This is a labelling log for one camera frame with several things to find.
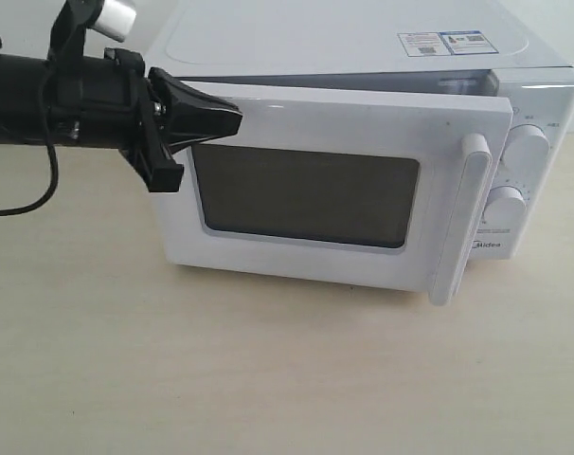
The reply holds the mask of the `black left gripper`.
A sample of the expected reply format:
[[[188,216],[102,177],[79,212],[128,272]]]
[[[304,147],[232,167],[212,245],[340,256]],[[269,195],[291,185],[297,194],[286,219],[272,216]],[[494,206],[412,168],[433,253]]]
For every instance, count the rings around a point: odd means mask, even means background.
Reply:
[[[56,73],[46,86],[53,139],[62,145],[117,149],[150,192],[177,192],[183,166],[171,155],[233,137],[242,112],[152,67],[139,53],[107,48],[86,57],[77,80]]]

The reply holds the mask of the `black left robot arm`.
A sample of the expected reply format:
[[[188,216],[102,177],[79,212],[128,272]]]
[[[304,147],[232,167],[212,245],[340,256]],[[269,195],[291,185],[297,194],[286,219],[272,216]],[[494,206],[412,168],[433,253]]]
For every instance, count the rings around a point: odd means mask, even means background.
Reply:
[[[233,137],[241,122],[236,105],[147,68],[130,50],[82,57],[75,80],[50,61],[0,54],[0,144],[47,149],[46,196],[59,183],[57,146],[118,150],[148,191],[169,193],[184,174],[174,154]]]

